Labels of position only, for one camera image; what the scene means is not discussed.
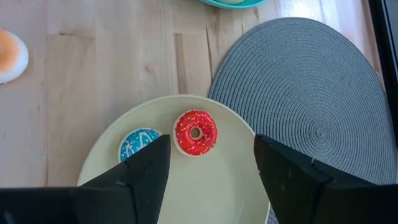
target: red frosting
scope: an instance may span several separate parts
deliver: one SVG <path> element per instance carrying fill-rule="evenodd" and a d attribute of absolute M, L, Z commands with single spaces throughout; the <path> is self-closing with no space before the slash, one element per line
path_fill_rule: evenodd
<path fill-rule="evenodd" d="M 200 130 L 198 138 L 192 138 L 193 128 Z M 206 111 L 191 110 L 181 115 L 175 133 L 180 148 L 192 156 L 205 154 L 216 144 L 216 123 Z"/>

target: yellow plate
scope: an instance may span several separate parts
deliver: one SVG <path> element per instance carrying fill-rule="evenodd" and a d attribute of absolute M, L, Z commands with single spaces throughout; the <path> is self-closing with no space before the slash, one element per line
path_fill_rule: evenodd
<path fill-rule="evenodd" d="M 171 135 L 175 120 L 192 109 L 212 115 L 218 128 L 217 144 L 204 156 L 188 157 L 172 141 L 159 223 L 265 223 L 270 204 L 254 158 L 254 132 L 231 109 L 199 96 L 161 97 L 122 115 L 91 149 L 78 185 L 118 164 L 118 146 L 130 131 L 145 127 Z"/>

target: blue donut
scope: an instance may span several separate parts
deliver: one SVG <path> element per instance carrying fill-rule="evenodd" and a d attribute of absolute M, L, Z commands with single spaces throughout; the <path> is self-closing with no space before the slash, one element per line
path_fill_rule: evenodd
<path fill-rule="evenodd" d="M 160 135 L 160 132 L 151 128 L 140 128 L 132 131 L 120 143 L 119 161 L 125 161 L 129 156 L 155 141 Z"/>

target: wooden table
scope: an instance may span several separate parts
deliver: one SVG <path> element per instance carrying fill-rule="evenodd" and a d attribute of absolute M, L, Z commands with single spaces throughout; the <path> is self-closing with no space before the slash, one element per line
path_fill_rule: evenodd
<path fill-rule="evenodd" d="M 268 0 L 244 11 L 197 0 L 0 0 L 0 28 L 30 53 L 25 73 L 0 85 L 0 187 L 76 185 L 117 117 L 159 96 L 206 96 L 239 37 L 287 16 L 338 30 L 380 74 L 366 0 Z"/>

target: woven placemat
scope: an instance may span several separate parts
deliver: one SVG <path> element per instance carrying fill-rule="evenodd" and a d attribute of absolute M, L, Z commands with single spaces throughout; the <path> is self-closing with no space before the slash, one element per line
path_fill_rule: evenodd
<path fill-rule="evenodd" d="M 396 181 L 382 85 L 362 53 L 320 22 L 284 18 L 250 30 L 225 57 L 209 98 L 256 133 L 370 182 Z M 277 223 L 272 211 L 268 223 Z"/>

